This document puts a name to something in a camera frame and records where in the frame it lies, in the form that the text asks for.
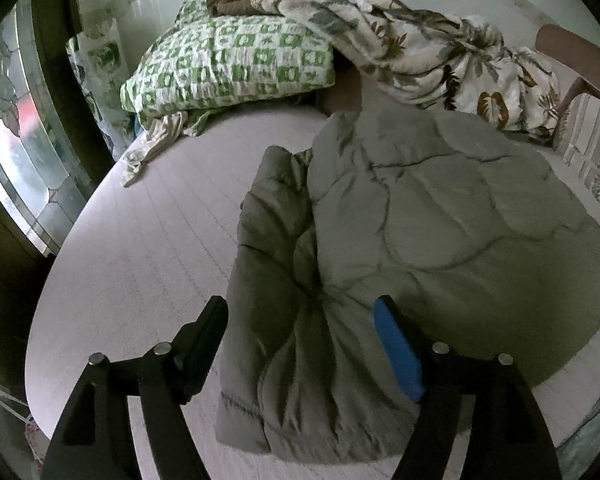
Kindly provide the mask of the floral curtain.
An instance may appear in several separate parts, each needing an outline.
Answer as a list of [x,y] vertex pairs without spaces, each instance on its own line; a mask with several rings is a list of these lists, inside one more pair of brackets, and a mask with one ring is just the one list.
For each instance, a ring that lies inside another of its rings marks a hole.
[[66,43],[68,59],[97,127],[114,160],[135,139],[134,119],[121,104],[120,89],[129,78],[115,18],[79,32]]

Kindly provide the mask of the green white patterned pillow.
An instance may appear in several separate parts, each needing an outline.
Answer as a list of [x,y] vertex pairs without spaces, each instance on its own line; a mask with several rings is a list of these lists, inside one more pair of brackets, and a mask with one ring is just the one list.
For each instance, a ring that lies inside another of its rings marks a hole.
[[214,18],[207,0],[184,0],[173,25],[122,84],[120,101],[148,125],[181,110],[201,118],[334,83],[332,46],[303,25],[282,16]]

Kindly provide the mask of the beige crumpled cloth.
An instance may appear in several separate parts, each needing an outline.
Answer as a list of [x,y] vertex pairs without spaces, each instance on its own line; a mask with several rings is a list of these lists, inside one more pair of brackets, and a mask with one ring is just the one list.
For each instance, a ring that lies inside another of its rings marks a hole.
[[213,110],[193,110],[154,118],[149,128],[121,156],[121,185],[124,188],[133,185],[146,166],[181,136],[199,136],[213,114]]

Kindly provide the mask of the floral leaf print blanket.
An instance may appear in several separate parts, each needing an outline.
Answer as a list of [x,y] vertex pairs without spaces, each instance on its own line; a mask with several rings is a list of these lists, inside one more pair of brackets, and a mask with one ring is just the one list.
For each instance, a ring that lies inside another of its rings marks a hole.
[[400,0],[252,0],[326,39],[397,101],[475,114],[501,131],[550,140],[559,81],[550,61],[507,47],[480,16],[413,10]]

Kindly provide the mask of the grey-green puffer jacket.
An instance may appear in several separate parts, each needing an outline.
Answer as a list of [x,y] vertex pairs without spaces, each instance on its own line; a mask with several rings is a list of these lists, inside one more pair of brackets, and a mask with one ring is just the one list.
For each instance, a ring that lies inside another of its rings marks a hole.
[[418,408],[373,321],[390,296],[464,356],[510,354],[555,441],[600,395],[600,224],[535,148],[390,104],[268,148],[242,202],[216,438],[311,464],[400,454]]

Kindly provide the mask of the brown wooden chair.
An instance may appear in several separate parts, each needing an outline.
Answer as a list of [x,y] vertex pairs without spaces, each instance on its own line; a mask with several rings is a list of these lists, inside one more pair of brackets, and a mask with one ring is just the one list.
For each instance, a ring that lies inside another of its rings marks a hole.
[[559,154],[600,151],[600,47],[557,25],[544,25],[535,50],[552,63],[559,81],[556,127],[540,144]]

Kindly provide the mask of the stained glass window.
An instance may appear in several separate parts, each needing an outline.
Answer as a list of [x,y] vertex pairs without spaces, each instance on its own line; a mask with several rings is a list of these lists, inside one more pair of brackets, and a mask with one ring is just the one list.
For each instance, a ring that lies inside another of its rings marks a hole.
[[0,24],[0,203],[56,255],[93,190],[43,75],[31,0],[18,0]]

